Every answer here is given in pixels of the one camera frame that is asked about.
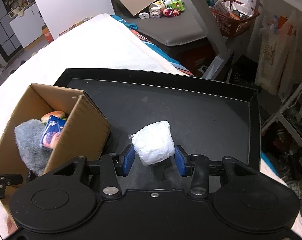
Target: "red toy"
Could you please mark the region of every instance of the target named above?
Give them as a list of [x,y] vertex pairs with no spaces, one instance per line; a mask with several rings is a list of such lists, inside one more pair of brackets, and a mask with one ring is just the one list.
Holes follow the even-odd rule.
[[178,16],[180,12],[176,9],[167,8],[163,10],[163,15],[166,17]]

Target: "blue gripper pad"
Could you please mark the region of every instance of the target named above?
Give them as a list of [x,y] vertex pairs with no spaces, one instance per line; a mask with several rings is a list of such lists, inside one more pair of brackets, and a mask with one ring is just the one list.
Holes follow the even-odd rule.
[[125,174],[125,175],[129,174],[132,164],[134,162],[134,158],[135,158],[135,151],[134,151],[134,145],[132,145],[124,157],[123,174]]
[[178,147],[175,147],[174,160],[175,160],[175,164],[178,168],[180,175],[184,176],[186,174],[186,167],[184,165],[184,157]]

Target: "plastic bag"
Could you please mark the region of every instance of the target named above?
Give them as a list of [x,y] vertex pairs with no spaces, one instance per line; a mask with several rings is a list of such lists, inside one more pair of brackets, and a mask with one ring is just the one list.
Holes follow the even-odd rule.
[[150,124],[131,135],[134,150],[142,164],[161,162],[174,155],[174,143],[168,121]]
[[263,28],[260,58],[255,84],[275,95],[278,93],[283,68],[287,55],[294,41],[296,29],[296,12],[293,11],[286,23],[279,29]]
[[293,41],[287,55],[286,62],[283,68],[283,74],[281,78],[281,84],[278,91],[278,96],[280,97],[282,103],[291,95],[293,83],[294,83],[294,64],[296,58],[296,51],[298,46],[300,25],[302,22],[302,16],[295,26],[295,35],[293,36]]

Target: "metal screw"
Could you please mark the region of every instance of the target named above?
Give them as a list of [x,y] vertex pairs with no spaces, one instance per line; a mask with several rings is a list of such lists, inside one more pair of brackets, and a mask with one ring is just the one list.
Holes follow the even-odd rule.
[[159,193],[151,193],[151,197],[159,197],[160,194]]
[[202,187],[194,187],[190,190],[190,192],[193,194],[193,195],[203,195],[207,192],[207,190],[205,188],[202,188]]
[[105,187],[103,189],[103,193],[107,195],[114,195],[119,192],[119,189],[117,187]]

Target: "bottle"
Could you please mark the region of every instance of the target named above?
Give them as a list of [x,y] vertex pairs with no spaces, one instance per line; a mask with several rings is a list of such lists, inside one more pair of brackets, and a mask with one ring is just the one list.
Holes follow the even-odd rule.
[[210,9],[213,9],[225,16],[230,16],[230,12],[228,9],[224,6],[223,2],[221,0],[213,0],[214,6],[209,6]]
[[179,1],[179,0],[160,0],[160,1],[157,1],[154,3],[151,3],[150,8],[160,7],[161,10],[163,11],[164,9],[171,7],[171,3],[174,1]]

